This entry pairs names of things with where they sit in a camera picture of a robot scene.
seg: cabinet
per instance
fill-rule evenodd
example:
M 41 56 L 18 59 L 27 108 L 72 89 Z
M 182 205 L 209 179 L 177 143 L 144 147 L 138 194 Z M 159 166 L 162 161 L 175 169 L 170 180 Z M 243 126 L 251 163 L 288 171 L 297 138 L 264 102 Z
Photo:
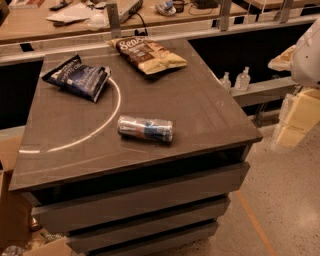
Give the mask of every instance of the cabinet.
M 78 253 L 146 255 L 213 235 L 262 139 L 187 40 L 160 43 L 188 66 L 146 77 L 108 46 L 77 52 L 112 70 L 97 103 L 38 81 L 10 190 Z M 42 71 L 74 54 L 47 55 Z M 119 136 L 120 114 L 173 120 L 173 142 Z

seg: can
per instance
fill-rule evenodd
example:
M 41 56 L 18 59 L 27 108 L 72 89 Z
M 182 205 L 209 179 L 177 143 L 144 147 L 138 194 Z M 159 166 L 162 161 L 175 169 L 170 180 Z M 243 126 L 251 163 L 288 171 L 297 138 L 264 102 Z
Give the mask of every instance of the can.
M 146 140 L 171 142 L 173 122 L 121 115 L 118 120 L 118 133 Z

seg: table top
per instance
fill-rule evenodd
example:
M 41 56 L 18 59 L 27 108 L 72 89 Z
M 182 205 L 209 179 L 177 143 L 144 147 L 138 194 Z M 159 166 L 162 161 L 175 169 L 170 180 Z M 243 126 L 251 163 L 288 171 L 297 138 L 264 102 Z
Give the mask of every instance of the table top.
M 118 9 L 126 6 L 127 1 L 129 0 L 117 0 Z M 79 4 L 79 2 L 80 0 L 74 0 L 71 5 Z M 192 5 L 189 3 L 185 6 L 185 10 L 182 13 L 176 13 L 173 16 L 162 16 L 152 8 L 153 5 L 158 2 L 158 0 L 144 1 L 142 8 L 138 11 L 143 17 L 147 27 L 215 19 L 219 16 L 220 12 L 220 8 L 198 10 L 191 7 Z M 54 27 L 53 22 L 46 20 L 46 17 L 55 13 L 50 11 L 49 7 L 56 4 L 57 0 L 44 0 L 39 8 L 11 10 L 6 20 L 0 26 L 0 44 L 29 42 L 110 31 L 109 28 L 91 31 L 85 22 L 58 28 Z M 246 13 L 246 10 L 242 7 L 234 3 L 232 4 L 231 16 L 244 15 Z M 143 25 L 137 15 L 133 15 L 121 24 L 121 29 L 123 30 L 138 27 L 141 28 Z
M 283 0 L 244 0 L 260 10 L 280 9 Z M 319 0 L 294 0 L 292 8 L 303 8 L 306 4 L 319 4 Z
M 253 123 L 187 40 L 162 41 L 188 66 L 146 77 L 106 46 L 78 52 L 112 70 L 97 103 L 39 79 L 10 190 L 31 191 L 260 141 Z M 42 72 L 74 56 L 52 54 Z M 171 144 L 123 138 L 120 115 L 175 123 Z

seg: speckled floor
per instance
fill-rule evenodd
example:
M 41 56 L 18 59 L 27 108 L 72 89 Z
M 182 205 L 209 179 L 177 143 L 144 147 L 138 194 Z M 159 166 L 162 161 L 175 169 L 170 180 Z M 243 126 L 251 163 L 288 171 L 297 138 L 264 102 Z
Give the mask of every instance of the speckled floor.
M 152 256 L 320 255 L 320 125 L 287 153 L 270 149 L 274 127 L 260 128 L 216 234 Z

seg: table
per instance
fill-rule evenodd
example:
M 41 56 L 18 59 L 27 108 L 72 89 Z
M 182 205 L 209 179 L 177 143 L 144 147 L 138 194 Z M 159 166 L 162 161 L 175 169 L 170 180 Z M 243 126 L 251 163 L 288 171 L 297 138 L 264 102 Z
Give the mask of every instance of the table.
M 117 0 L 118 8 L 123 7 L 127 1 L 128 0 Z M 72 5 L 78 4 L 79 2 L 80 0 L 75 0 Z M 220 8 L 215 8 L 210 13 L 208 10 L 196 10 L 193 8 L 191 13 L 195 15 L 191 15 L 188 13 L 191 4 L 185 6 L 185 11 L 183 13 L 166 17 L 160 15 L 151 8 L 155 3 L 158 3 L 157 0 L 144 1 L 142 8 L 138 11 L 138 13 L 143 16 L 148 27 L 188 23 L 191 21 L 208 20 L 219 17 Z M 47 16 L 54 13 L 48 8 L 55 4 L 57 4 L 56 0 L 45 0 L 43 4 L 36 9 L 11 10 L 7 19 L 0 27 L 0 45 L 84 34 L 96 34 L 110 30 L 109 28 L 106 28 L 99 31 L 91 31 L 84 22 L 56 28 L 52 25 L 51 21 L 46 20 Z M 236 4 L 232 4 L 230 10 L 231 16 L 244 15 L 246 13 L 245 9 Z M 142 22 L 137 15 L 132 16 L 121 25 L 122 30 L 142 27 Z
M 280 9 L 283 2 L 282 0 L 244 0 L 248 4 L 252 4 L 259 10 L 272 10 Z M 319 4 L 318 0 L 294 0 L 292 8 L 303 8 L 307 4 Z
M 145 255 L 214 234 L 262 139 L 188 41 L 161 43 L 188 66 L 145 77 L 110 47 L 78 52 L 112 70 L 97 103 L 39 79 L 9 189 L 77 253 Z M 74 54 L 46 56 L 42 71 Z M 122 138 L 120 114 L 173 120 L 173 142 Z

